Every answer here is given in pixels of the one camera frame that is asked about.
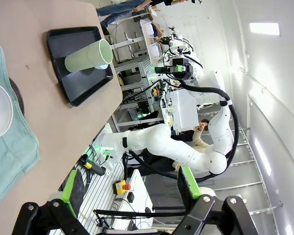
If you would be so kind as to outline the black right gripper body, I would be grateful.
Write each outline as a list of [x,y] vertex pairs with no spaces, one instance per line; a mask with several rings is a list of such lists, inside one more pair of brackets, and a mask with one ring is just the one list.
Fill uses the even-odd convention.
[[[182,66],[182,72],[176,72],[176,66]],[[194,67],[191,65],[187,58],[174,58],[173,59],[173,75],[180,80],[187,80],[193,76]]]

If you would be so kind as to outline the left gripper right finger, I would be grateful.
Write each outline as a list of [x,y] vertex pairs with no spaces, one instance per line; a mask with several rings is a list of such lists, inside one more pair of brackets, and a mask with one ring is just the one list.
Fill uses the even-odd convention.
[[215,225],[222,235],[258,234],[242,198],[228,196],[222,201],[200,192],[188,166],[179,169],[177,186],[186,211],[178,235],[199,235],[207,224]]

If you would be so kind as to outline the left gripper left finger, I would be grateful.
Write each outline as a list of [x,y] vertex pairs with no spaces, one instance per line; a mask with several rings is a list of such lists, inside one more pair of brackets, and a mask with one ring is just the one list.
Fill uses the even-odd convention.
[[56,192],[42,206],[34,202],[22,205],[13,235],[48,235],[60,229],[65,235],[85,235],[86,229],[77,219],[85,186],[80,170],[72,170],[62,191]]

